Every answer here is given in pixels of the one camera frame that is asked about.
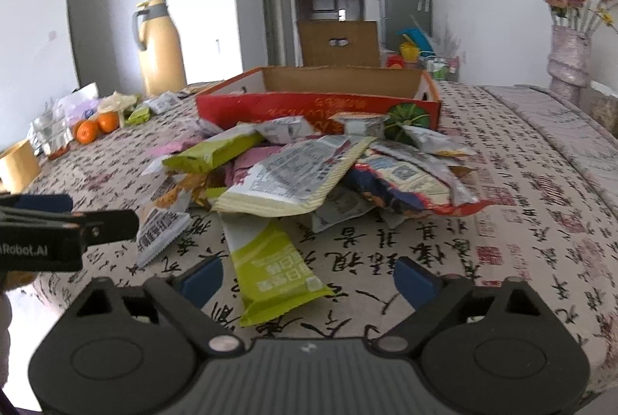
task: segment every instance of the yellow thermos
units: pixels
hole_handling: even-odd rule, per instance
[[[146,94],[158,96],[182,90],[187,87],[187,78],[180,36],[169,17],[167,0],[147,0],[137,7],[141,9],[133,15],[133,31]]]

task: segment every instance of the green plant illustration on box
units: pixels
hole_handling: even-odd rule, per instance
[[[430,127],[429,113],[415,103],[400,103],[388,110],[390,117],[384,123],[384,136],[392,141],[399,141],[407,145],[414,142],[404,133],[401,126]]]

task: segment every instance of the thermos handle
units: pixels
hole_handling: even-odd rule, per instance
[[[146,50],[146,43],[140,40],[140,25],[138,21],[139,21],[140,16],[147,15],[148,13],[149,13],[148,9],[142,9],[141,11],[138,11],[133,14],[133,36],[135,38],[135,42],[137,43],[137,47],[140,49],[140,51]]]

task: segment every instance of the vase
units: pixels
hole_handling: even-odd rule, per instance
[[[580,93],[590,85],[590,37],[568,26],[554,25],[547,72],[549,89],[579,106]]]

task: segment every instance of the screw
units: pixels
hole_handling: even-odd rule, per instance
[[[378,340],[378,347],[384,352],[401,352],[408,346],[408,341],[404,337],[389,335]]]
[[[219,335],[211,338],[208,346],[215,352],[232,352],[240,347],[240,340],[233,335]]]

